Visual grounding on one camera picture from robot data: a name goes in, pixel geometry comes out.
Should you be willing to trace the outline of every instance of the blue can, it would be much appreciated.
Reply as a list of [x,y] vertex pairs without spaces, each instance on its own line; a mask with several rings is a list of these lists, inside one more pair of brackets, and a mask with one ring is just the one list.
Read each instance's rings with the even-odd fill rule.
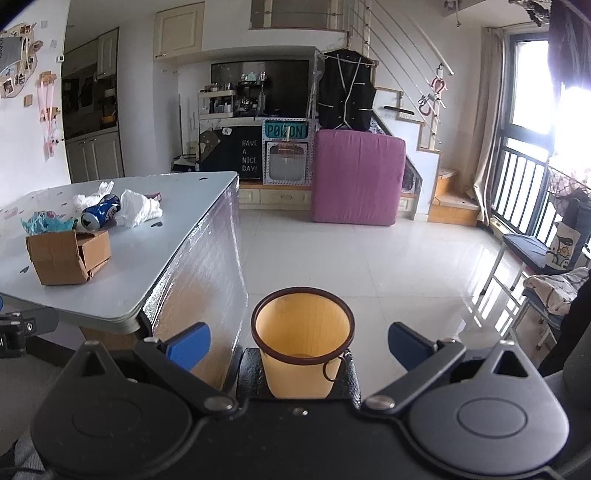
[[99,203],[85,208],[80,215],[82,226],[89,232],[96,232],[121,210],[121,200],[117,195],[105,195]]

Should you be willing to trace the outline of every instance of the tv screen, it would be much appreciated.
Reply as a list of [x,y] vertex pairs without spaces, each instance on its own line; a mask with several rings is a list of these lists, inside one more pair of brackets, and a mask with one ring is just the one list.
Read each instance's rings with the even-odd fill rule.
[[[308,60],[235,61],[212,64],[212,83],[239,85],[244,76],[254,74],[257,82],[264,72],[265,114],[305,118],[310,96]],[[257,87],[250,87],[257,95]]]

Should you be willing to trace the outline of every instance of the yellow bucket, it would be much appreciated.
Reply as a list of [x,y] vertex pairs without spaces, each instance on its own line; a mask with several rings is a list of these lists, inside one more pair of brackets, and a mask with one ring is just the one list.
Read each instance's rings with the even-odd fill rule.
[[355,332],[347,304],[324,290],[285,288],[252,313],[267,384],[276,398],[326,398]]

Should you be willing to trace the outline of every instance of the pink cushion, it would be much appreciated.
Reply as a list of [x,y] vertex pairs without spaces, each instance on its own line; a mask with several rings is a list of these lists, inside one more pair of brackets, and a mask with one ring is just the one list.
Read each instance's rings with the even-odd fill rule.
[[400,138],[350,130],[316,132],[312,220],[393,225],[405,161],[406,144]]

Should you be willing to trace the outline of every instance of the brown cardboard box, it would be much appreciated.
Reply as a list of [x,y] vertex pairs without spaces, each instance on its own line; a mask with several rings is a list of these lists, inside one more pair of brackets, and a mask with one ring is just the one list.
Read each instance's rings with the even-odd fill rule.
[[107,231],[42,233],[25,240],[42,285],[86,283],[111,258]]

